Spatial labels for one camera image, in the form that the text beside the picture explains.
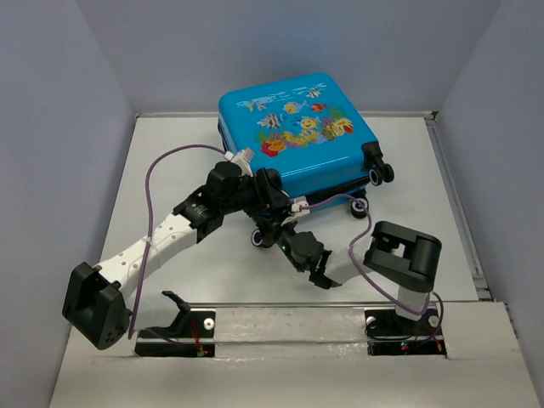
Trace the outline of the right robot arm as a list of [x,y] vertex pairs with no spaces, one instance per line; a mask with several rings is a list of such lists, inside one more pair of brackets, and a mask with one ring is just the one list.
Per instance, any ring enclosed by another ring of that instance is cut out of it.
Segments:
[[395,304],[393,327],[413,332],[422,324],[442,251],[435,236],[399,224],[379,221],[371,230],[371,243],[360,248],[355,237],[348,247],[325,249],[311,232],[284,228],[277,245],[298,272],[308,272],[309,281],[321,289],[340,287],[355,277]]

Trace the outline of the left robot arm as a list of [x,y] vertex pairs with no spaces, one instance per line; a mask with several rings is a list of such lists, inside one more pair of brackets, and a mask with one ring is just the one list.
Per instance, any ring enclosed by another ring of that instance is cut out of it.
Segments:
[[227,215],[268,211],[271,194],[280,185],[274,169],[245,174],[236,163],[217,163],[204,185],[162,222],[149,223],[145,237],[95,266],[77,265],[70,274],[62,315],[96,349],[108,349],[133,329],[139,306],[128,307],[127,300],[140,299],[147,277],[217,230]]

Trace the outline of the blue hard-shell suitcase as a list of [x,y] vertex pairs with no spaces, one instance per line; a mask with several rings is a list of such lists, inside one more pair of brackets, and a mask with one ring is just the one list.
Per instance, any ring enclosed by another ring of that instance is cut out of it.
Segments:
[[354,196],[362,202],[351,205],[351,215],[364,218],[367,186],[394,180],[376,135],[325,73],[226,93],[218,130],[226,150],[252,149],[252,170],[273,168],[290,197],[319,210]]

